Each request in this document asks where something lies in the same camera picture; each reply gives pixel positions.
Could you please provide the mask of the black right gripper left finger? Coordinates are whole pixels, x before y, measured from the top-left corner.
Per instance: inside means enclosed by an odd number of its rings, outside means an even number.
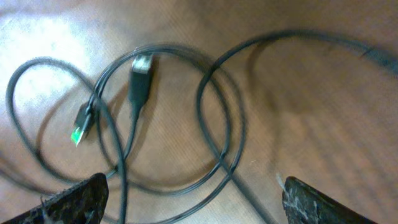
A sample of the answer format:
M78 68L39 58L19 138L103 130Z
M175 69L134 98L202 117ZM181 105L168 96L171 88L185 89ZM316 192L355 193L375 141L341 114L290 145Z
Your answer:
M3 224L100 224L108 197L106 176L97 173Z

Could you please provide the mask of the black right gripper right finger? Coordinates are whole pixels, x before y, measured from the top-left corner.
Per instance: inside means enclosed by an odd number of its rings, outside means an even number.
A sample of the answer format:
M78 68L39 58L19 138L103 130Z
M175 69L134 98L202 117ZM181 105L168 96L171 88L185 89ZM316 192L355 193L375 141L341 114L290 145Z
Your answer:
M282 184L282 206L289 224L376 224L293 176Z

